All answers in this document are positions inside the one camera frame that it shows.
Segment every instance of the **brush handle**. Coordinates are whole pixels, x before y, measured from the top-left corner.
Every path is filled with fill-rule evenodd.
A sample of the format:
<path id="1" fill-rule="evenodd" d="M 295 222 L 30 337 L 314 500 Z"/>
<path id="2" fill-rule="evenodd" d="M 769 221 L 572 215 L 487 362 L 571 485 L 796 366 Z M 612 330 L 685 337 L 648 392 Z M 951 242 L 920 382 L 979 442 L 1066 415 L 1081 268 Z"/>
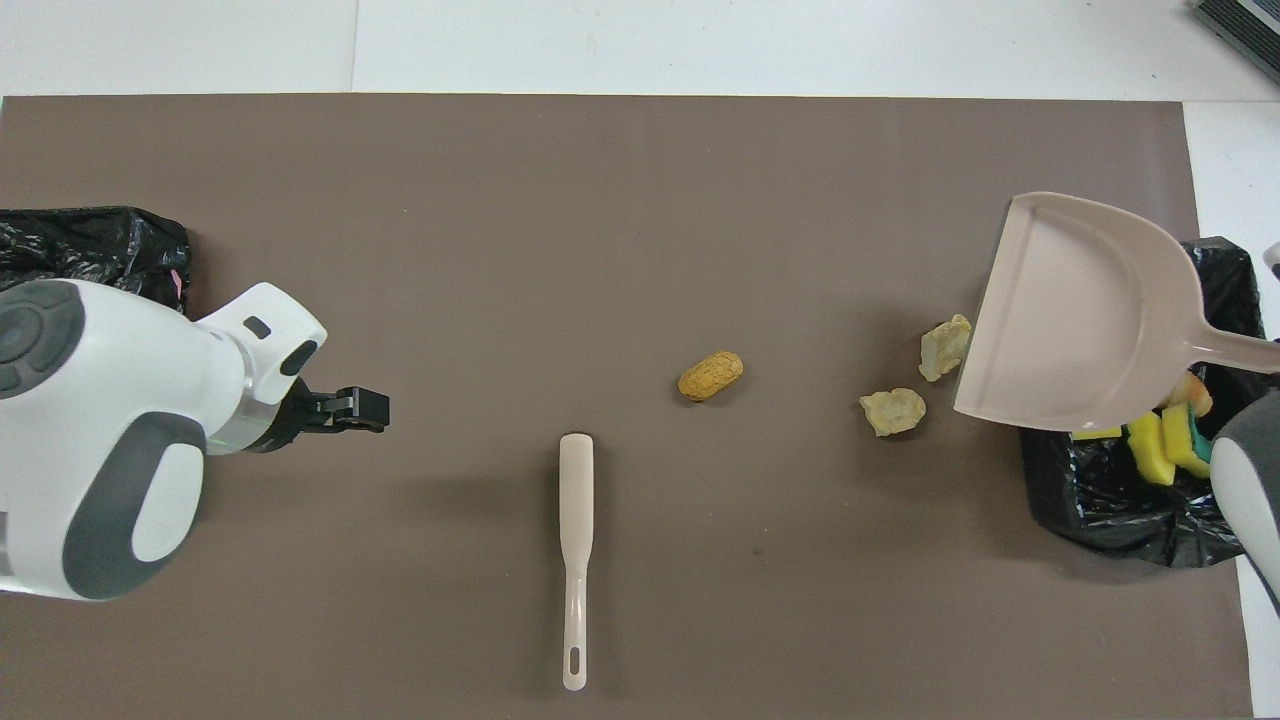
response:
<path id="1" fill-rule="evenodd" d="M 564 688 L 586 687 L 586 575 L 564 579 Z"/>

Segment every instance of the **small brush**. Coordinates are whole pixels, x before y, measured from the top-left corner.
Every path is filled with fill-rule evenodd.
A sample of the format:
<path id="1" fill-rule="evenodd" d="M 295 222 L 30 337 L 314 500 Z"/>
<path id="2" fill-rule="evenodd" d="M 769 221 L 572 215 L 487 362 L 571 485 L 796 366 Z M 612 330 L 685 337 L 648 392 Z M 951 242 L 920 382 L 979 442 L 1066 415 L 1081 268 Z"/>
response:
<path id="1" fill-rule="evenodd" d="M 561 438 L 561 552 L 564 555 L 564 688 L 586 687 L 586 562 L 591 557 L 595 457 L 591 436 Z"/>

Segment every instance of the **green sponge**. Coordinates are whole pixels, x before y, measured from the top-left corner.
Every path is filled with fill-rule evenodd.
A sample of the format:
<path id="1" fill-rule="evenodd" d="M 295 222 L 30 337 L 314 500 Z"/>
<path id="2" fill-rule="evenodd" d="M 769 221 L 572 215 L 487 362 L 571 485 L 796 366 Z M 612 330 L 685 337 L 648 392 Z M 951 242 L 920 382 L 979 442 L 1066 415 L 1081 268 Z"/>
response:
<path id="1" fill-rule="evenodd" d="M 1165 407 L 1160 414 L 1165 455 L 1179 468 L 1199 479 L 1208 478 L 1208 441 L 1196 429 L 1196 416 L 1184 402 Z"/>

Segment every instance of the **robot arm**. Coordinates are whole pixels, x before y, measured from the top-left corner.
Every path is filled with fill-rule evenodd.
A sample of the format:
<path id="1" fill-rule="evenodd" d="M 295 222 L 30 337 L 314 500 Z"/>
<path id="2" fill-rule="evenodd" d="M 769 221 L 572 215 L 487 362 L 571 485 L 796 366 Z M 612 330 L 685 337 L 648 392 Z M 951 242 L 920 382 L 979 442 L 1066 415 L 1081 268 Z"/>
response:
<path id="1" fill-rule="evenodd" d="M 1213 438 L 1210 478 L 1222 516 L 1271 602 L 1280 588 L 1280 392 L 1245 407 Z"/>
<path id="2" fill-rule="evenodd" d="M 0 589 L 123 594 L 187 537 L 205 454 L 381 432 L 385 396 L 298 378 L 325 337 L 265 283 L 196 323 L 81 281 L 0 293 Z"/>

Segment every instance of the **black trash bag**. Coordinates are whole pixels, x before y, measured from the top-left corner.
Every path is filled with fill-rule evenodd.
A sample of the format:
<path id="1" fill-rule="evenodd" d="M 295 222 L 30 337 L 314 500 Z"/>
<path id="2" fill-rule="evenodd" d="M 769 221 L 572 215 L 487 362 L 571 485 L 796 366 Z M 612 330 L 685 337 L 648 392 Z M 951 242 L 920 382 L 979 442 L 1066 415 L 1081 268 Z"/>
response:
<path id="1" fill-rule="evenodd" d="M 1183 249 L 1199 274 L 1210 324 L 1263 337 L 1249 254 L 1221 237 L 1184 242 Z M 1197 420 L 1210 439 L 1236 413 L 1280 388 L 1280 375 L 1203 363 L 1192 372 L 1213 397 L 1213 409 Z M 1071 442 L 1070 433 L 1019 432 L 1027 497 L 1043 528 L 1101 555 L 1169 568 L 1204 568 L 1243 552 L 1208 480 L 1179 469 L 1171 487 L 1149 484 L 1124 438 Z"/>
<path id="2" fill-rule="evenodd" d="M 182 313 L 189 265 L 186 228 L 146 210 L 0 210 L 0 292 L 35 279 L 82 279 Z"/>

